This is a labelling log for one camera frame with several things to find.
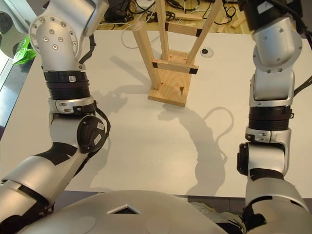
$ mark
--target wooden plank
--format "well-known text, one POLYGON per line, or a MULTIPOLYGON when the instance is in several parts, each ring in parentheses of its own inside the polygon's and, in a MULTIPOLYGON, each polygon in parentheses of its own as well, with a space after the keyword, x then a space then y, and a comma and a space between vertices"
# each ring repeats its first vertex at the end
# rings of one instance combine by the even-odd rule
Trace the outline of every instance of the wooden plank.
POLYGON ((161 56, 163 60, 168 60, 169 43, 168 43, 168 34, 165 30, 165 22, 167 20, 165 0, 156 0, 156 10, 157 10, 158 25, 159 25, 161 51, 162 51, 161 56))
POLYGON ((217 14, 219 13, 219 10, 222 6, 222 0, 216 0, 214 2, 214 6, 211 10, 211 12, 209 13, 204 26, 203 26, 203 31, 201 32, 201 34, 199 35, 199 37, 196 39, 192 50, 189 53, 189 56, 187 57, 187 61, 186 64, 192 64, 193 60, 195 59, 196 54, 198 53, 206 35, 209 32, 210 27, 212 26, 214 19, 216 18, 217 14))
POLYGON ((139 50, 141 52, 147 72, 150 75, 150 78, 152 81, 152 87, 154 89, 159 89, 159 86, 160 86, 159 72, 156 68, 153 67, 152 60, 154 59, 154 55, 153 55, 150 40, 147 35, 147 31, 145 28, 145 23, 143 21, 136 22, 134 26, 132 27, 132 32, 136 39, 139 50))
POLYGON ((231 25, 231 28, 237 28, 245 20, 246 20, 245 14, 244 13, 240 14, 240 17, 231 25))
MULTIPOLYGON (((221 21, 221 23, 226 23, 227 21, 229 21, 229 19, 227 17, 224 17, 223 20, 221 21)), ((219 25, 218 29, 216 30, 217 33, 222 33, 224 28, 225 28, 226 24, 223 25, 219 25)))
POLYGON ((157 59, 154 59, 152 63, 155 68, 174 71, 174 72, 196 74, 198 71, 198 66, 195 66, 195 65, 181 64, 177 62, 157 60, 157 59))
POLYGON ((192 21, 202 21, 203 20, 202 16, 185 14, 185 13, 180 13, 180 12, 175 13, 175 18, 181 19, 181 20, 192 20, 192 21))
MULTIPOLYGON (((187 56, 185 52, 170 50, 169 62, 185 63, 187 56)), ((148 99, 185 107, 191 74, 159 69, 159 76, 159 90, 151 87, 148 99)))
POLYGON ((180 34, 199 37, 202 31, 202 29, 200 28, 190 27, 190 26, 186 26, 186 25, 178 24, 178 23, 166 22, 165 24, 166 24, 166 31, 173 32, 173 33, 180 33, 180 34))

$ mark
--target silver panel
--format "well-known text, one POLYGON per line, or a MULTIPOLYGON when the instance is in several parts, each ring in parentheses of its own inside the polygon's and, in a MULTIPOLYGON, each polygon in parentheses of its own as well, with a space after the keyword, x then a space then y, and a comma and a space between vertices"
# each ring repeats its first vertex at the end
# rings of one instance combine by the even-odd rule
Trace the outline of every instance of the silver panel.
POLYGON ((293 200, 309 211, 297 189, 289 182, 274 178, 260 178, 252 181, 248 176, 246 187, 246 206, 256 198, 263 196, 276 196, 293 200))

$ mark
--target wooden frame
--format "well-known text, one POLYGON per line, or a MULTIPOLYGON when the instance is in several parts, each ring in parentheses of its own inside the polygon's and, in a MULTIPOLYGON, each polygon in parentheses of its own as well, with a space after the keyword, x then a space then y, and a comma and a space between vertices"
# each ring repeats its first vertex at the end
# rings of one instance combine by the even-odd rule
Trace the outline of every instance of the wooden frame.
POLYGON ((185 107, 191 75, 196 74, 198 66, 194 65, 205 37, 216 18, 222 0, 216 0, 202 29, 166 22, 165 1, 156 0, 162 60, 154 59, 144 22, 138 21, 132 28, 137 45, 143 57, 146 69, 152 81, 148 99, 185 107), (174 32, 196 36, 197 39, 189 53, 169 50, 168 33, 174 32))

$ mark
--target floor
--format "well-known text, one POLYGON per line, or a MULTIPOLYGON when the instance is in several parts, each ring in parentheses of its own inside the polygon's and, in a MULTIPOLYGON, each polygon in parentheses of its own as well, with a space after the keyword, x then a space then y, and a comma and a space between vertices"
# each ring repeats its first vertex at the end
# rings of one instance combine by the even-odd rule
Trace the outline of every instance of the floor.
MULTIPOLYGON (((27 0, 31 6, 34 7, 37 13, 41 12, 41 6, 38 5, 38 0, 27 0)), ((40 3, 45 3, 46 0, 40 0, 40 3)), ((303 20, 310 30, 312 30, 312 1, 301 0, 303 6, 304 17, 303 20)), ((0 87, 0 139, 5 128, 5 125, 9 119, 10 113, 14 107, 16 99, 20 93, 20 90, 27 77, 31 62, 21 66, 13 66, 8 78, 5 80, 3 87, 0 87)), ((89 197, 96 193, 90 192, 72 192, 65 191, 59 197, 55 204, 55 209, 59 210, 69 204, 79 201, 83 198, 89 197)), ((189 201, 197 201, 206 203, 214 207, 217 211, 232 211, 242 212, 245 206, 244 198, 232 198, 232 197, 200 197, 190 196, 189 201)), ((305 199, 308 207, 312 211, 312 199, 305 199)))

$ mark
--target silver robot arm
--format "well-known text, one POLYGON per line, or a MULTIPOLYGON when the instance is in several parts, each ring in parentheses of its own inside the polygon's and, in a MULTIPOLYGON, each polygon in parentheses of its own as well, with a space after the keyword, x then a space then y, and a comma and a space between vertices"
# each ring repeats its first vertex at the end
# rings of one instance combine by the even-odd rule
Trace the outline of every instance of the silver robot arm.
POLYGON ((302 49, 289 17, 265 1, 241 0, 253 39, 249 125, 239 146, 238 171, 248 177, 244 222, 250 234, 312 233, 312 216, 296 188, 284 180, 289 167, 293 117, 293 64, 302 49))
POLYGON ((108 4, 104 0, 51 0, 29 27, 41 55, 50 92, 50 150, 27 158, 1 180, 0 233, 15 233, 45 216, 84 164, 103 146, 110 123, 96 107, 81 60, 84 38, 93 33, 108 4), (96 112, 107 121, 107 130, 96 112))

